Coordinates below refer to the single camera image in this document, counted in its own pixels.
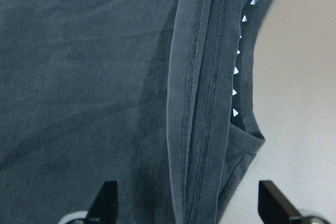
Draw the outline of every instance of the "white triangle print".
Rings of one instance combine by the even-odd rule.
[[[252,0],[250,5],[256,5],[256,3],[257,3],[257,0]]]
[[[233,116],[237,116],[239,113],[233,108]]]

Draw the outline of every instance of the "white triangle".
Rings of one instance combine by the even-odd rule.
[[[237,116],[239,113],[233,108],[233,116]]]
[[[252,0],[250,5],[255,5],[257,3],[257,0]]]

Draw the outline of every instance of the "dark gray fabric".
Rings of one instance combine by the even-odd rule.
[[[57,223],[117,180],[117,223],[218,223],[265,141],[272,0],[249,1],[0,0],[0,219]]]

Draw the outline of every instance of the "clothing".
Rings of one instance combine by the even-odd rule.
[[[0,0],[0,219],[57,223],[116,180],[117,223],[218,223],[265,141],[252,1]]]

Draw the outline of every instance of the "garment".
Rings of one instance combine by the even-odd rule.
[[[0,219],[57,223],[116,180],[117,223],[218,223],[265,141],[271,2],[0,0]]]

